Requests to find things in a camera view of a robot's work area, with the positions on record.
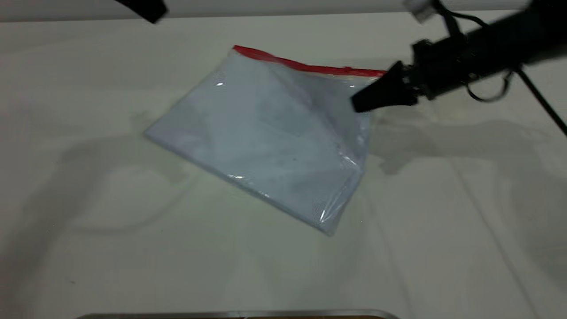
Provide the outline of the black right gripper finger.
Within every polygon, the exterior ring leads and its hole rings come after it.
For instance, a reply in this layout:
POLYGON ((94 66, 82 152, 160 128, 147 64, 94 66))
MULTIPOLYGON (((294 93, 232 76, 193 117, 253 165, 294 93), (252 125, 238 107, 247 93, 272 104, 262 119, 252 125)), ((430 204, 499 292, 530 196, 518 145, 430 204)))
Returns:
POLYGON ((379 79, 352 96, 352 107, 357 113, 389 106, 413 106, 418 102, 418 97, 403 81, 394 79, 379 79))
POLYGON ((387 89, 414 89, 414 66, 397 61, 383 76, 383 84, 387 89))

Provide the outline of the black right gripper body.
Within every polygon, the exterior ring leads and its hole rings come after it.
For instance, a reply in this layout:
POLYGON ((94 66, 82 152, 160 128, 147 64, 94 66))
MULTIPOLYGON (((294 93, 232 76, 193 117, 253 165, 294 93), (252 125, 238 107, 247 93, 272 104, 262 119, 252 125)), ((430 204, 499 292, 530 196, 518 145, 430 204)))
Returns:
POLYGON ((466 35, 453 35, 412 45, 411 89, 429 100, 472 82, 467 69, 470 43, 466 35))

